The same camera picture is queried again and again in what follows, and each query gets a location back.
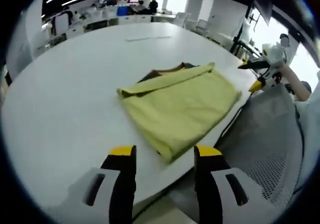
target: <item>yellow towel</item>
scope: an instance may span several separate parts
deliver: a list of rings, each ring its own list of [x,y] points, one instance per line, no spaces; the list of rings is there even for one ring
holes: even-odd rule
[[[170,162],[206,135],[241,95],[214,63],[117,89],[138,129]]]

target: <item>round table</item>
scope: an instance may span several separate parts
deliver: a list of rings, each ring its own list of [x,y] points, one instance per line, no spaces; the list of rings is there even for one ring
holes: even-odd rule
[[[57,206],[113,147],[136,145],[134,203],[158,193],[193,167],[193,150],[165,165],[136,130],[116,89],[153,68],[212,61],[243,94],[199,142],[207,146],[214,146],[245,104],[256,79],[215,43],[170,23],[139,23],[95,30],[45,52],[9,87],[2,107],[4,141],[21,183],[41,207]]]

